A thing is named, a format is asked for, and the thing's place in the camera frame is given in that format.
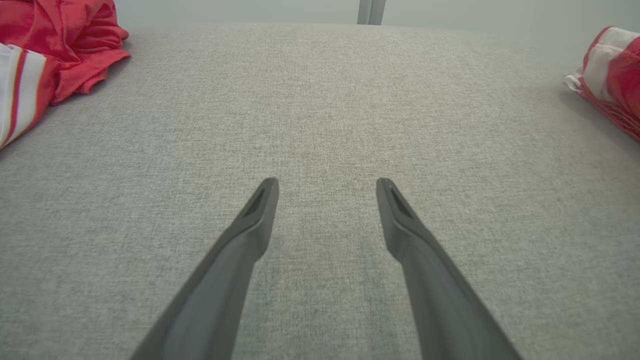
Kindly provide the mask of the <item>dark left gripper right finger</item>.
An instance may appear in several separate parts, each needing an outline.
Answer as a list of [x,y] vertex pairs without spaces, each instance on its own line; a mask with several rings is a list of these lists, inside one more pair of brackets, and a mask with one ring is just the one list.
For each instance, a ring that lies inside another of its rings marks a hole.
[[376,198],[386,248],[400,262],[424,360],[519,360],[521,354],[390,178]]

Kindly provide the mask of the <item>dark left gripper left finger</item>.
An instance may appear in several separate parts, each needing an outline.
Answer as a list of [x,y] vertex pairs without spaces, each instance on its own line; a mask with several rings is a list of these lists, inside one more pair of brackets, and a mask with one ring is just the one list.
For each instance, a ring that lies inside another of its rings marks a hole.
[[250,278],[265,255],[279,199],[265,178],[132,355],[133,360],[230,360]]

